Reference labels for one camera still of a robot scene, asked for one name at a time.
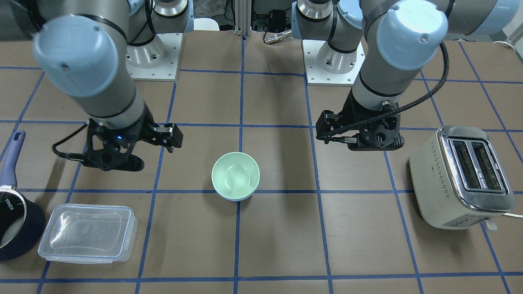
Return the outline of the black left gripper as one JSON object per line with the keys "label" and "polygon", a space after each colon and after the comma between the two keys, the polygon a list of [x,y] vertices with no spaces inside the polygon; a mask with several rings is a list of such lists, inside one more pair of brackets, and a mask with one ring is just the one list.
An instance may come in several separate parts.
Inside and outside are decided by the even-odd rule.
{"label": "black left gripper", "polygon": [[334,113],[323,110],[316,121],[316,139],[340,142],[351,151],[394,151],[404,146],[400,134],[400,112],[398,103],[383,100],[381,109],[371,110],[362,106],[349,93],[342,110]]}

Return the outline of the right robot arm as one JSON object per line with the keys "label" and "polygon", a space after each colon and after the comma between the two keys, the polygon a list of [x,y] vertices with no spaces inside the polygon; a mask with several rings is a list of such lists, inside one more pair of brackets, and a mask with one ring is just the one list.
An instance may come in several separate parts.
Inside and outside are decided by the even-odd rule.
{"label": "right robot arm", "polygon": [[32,40],[35,60],[56,88],[89,115],[84,153],[52,151],[103,171],[137,172],[138,141],[180,148],[175,123],[155,123],[126,65],[165,58],[162,33],[191,32],[192,0],[2,0],[1,41]]}

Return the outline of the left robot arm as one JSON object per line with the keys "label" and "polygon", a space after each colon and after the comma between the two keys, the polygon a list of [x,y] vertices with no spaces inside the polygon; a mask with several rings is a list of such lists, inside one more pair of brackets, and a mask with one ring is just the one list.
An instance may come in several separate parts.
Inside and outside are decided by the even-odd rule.
{"label": "left robot arm", "polygon": [[[449,33],[493,35],[515,16],[519,0],[298,0],[291,7],[293,37],[321,40],[334,53],[353,56],[362,39],[367,56],[339,113],[325,110],[316,139],[352,151],[393,151],[404,145],[400,113],[439,91],[449,74],[443,41]],[[403,107],[398,100],[437,52],[437,85]]]}

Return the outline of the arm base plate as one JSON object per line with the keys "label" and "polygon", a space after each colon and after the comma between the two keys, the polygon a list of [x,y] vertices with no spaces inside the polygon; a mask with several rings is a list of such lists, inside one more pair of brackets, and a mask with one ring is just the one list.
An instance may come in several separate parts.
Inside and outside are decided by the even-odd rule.
{"label": "arm base plate", "polygon": [[361,42],[355,52],[340,53],[326,41],[303,40],[302,50],[309,86],[351,87],[366,57]]}
{"label": "arm base plate", "polygon": [[176,82],[182,33],[159,34],[142,46],[127,45],[126,69],[136,81]]}

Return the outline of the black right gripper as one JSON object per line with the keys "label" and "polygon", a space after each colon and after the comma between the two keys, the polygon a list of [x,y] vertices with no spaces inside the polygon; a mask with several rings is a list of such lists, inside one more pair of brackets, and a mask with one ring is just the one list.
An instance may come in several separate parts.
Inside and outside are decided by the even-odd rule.
{"label": "black right gripper", "polygon": [[144,161],[132,153],[139,141],[164,147],[172,153],[182,147],[183,133],[175,123],[155,123],[148,106],[136,122],[123,129],[108,129],[90,119],[82,165],[103,171],[141,171]]}

